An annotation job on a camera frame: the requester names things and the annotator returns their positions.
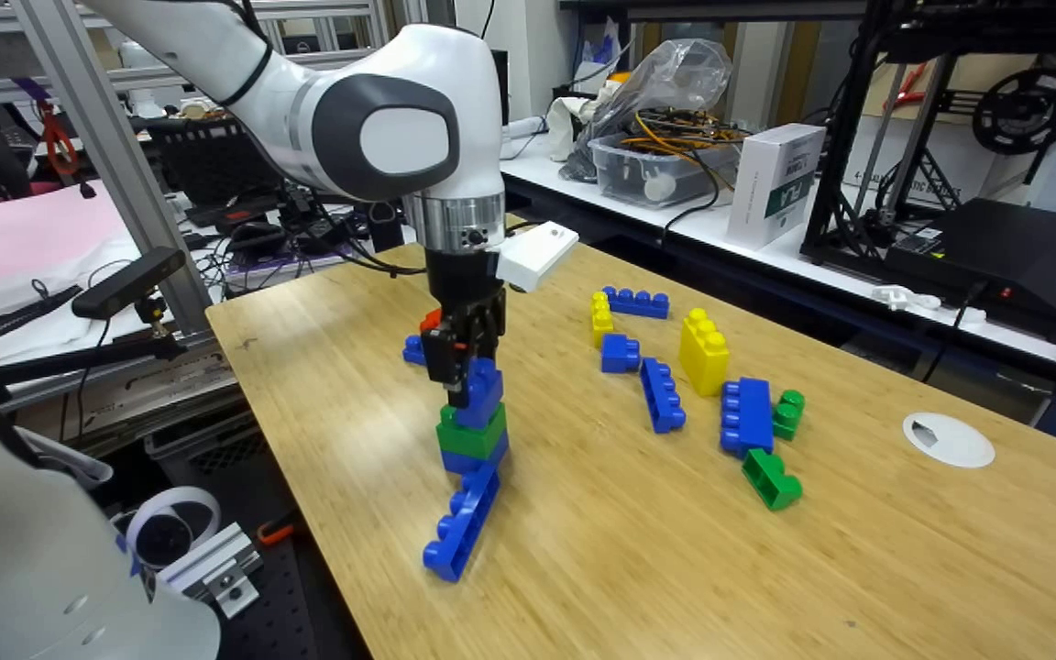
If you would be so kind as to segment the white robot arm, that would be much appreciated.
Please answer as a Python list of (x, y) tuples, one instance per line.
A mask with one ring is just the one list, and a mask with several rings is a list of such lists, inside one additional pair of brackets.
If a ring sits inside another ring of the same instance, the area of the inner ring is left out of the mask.
[(470, 363), (495, 356), (501, 334), (501, 113), (487, 42), (418, 22), (340, 69), (313, 69), (280, 56), (230, 0), (85, 2), (230, 110), (286, 176), (405, 200), (445, 312), (427, 334), (427, 370), (462, 404)]

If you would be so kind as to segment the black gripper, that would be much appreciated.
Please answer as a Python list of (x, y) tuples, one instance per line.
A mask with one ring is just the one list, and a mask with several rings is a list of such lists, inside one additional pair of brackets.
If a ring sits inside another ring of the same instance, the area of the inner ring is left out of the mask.
[(474, 356), (495, 358), (507, 334), (507, 289), (495, 279), (495, 251), (428, 251), (428, 293), (445, 309), (445, 327), (423, 336), (427, 370), (449, 393)]

